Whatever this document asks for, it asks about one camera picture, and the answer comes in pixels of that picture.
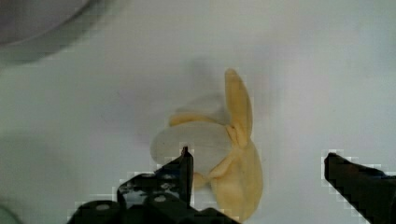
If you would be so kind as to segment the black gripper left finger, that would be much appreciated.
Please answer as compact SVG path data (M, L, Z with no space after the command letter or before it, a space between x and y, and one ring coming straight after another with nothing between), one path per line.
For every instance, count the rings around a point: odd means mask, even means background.
M240 224L214 208L192 206L193 156L180 156L151 174L122 183L116 201L81 205L66 224Z

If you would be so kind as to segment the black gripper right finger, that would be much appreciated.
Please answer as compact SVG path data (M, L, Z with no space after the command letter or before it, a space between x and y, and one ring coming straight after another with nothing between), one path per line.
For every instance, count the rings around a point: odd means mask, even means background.
M329 153L324 177L370 224L395 224L396 179Z

